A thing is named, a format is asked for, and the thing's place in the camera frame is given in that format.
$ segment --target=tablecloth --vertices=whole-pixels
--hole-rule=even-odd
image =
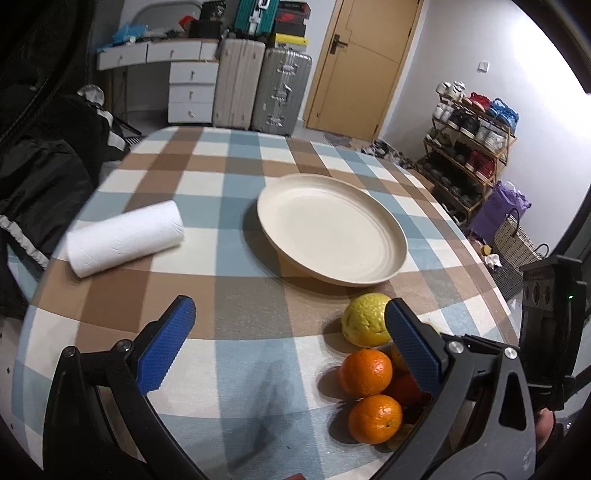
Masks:
[[[270,246],[256,215],[278,177],[344,180],[396,217],[409,255],[376,287],[308,277]],[[13,432],[42,464],[51,379],[61,350],[134,338],[179,294],[197,321],[161,388],[148,394],[165,425],[212,479],[369,478],[388,454],[347,436],[336,367],[355,350],[339,317],[366,291],[400,296],[444,332],[515,342],[486,268],[420,182],[374,157],[255,132],[170,127],[150,135],[89,200],[71,228],[174,199],[178,248],[84,280],[60,245],[29,308],[12,379]]]

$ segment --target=door lock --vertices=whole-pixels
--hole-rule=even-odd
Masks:
[[[334,55],[336,53],[336,47],[347,47],[348,45],[348,43],[340,40],[340,35],[335,34],[333,36],[333,41],[330,44],[330,53]]]

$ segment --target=door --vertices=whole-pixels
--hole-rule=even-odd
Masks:
[[[371,140],[389,107],[417,0],[343,0],[307,126]]]

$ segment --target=white paper roll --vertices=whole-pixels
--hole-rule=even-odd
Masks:
[[[67,236],[67,256],[80,278],[174,247],[184,228],[172,200],[126,212]]]

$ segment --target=drawer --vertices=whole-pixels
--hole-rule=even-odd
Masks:
[[[213,103],[215,85],[171,85],[168,89],[170,103]]]
[[[217,79],[216,61],[180,61],[170,64],[170,83],[210,83]]]
[[[169,103],[168,121],[172,124],[210,124],[213,103]]]
[[[200,53],[201,40],[152,42],[146,61],[199,60]]]
[[[147,50],[147,42],[109,48],[99,54],[97,69],[108,70],[126,65],[146,63]]]
[[[217,51],[217,42],[203,42],[201,44],[201,54],[199,58],[201,60],[215,60]]]

